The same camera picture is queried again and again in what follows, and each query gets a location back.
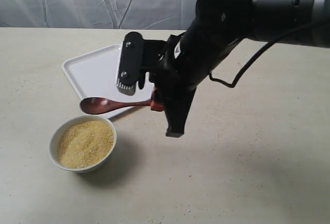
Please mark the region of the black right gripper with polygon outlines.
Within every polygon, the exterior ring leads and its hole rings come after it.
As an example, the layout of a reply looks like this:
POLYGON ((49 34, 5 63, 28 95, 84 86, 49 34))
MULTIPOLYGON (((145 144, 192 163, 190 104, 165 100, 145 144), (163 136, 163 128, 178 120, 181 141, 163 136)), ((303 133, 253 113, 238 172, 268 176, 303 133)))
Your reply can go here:
POLYGON ((197 86, 221 62, 222 44, 211 39, 194 37, 174 56, 181 38, 171 35, 167 41, 162 69, 153 71, 155 88, 151 110, 164 110, 168 127, 166 136, 181 137, 197 86))

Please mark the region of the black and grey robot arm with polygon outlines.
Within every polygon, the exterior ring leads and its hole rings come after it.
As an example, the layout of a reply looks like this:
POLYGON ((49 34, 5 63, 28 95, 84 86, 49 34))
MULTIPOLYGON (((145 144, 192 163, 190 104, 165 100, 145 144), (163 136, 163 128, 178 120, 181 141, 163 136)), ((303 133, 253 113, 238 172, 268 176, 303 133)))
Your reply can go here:
POLYGON ((168 122, 166 136, 180 137, 196 87, 244 39, 264 42, 237 73, 276 43, 329 48, 329 0, 197 0, 195 18, 181 35, 170 36, 160 54, 162 70, 151 73, 168 122))

